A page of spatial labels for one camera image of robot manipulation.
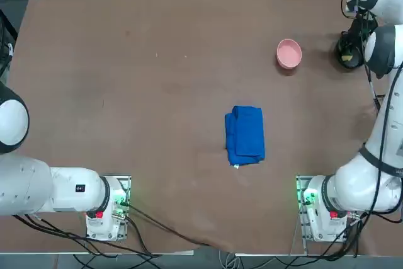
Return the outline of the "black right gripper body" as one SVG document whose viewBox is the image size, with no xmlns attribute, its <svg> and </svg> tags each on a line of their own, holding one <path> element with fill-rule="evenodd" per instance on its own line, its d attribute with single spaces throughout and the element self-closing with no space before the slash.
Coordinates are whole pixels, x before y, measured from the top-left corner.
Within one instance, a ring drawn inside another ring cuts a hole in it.
<svg viewBox="0 0 403 269">
<path fill-rule="evenodd" d="M 367 39 L 377 28 L 377 20 L 371 14 L 357 14 L 351 24 L 350 34 L 354 39 Z"/>
</svg>

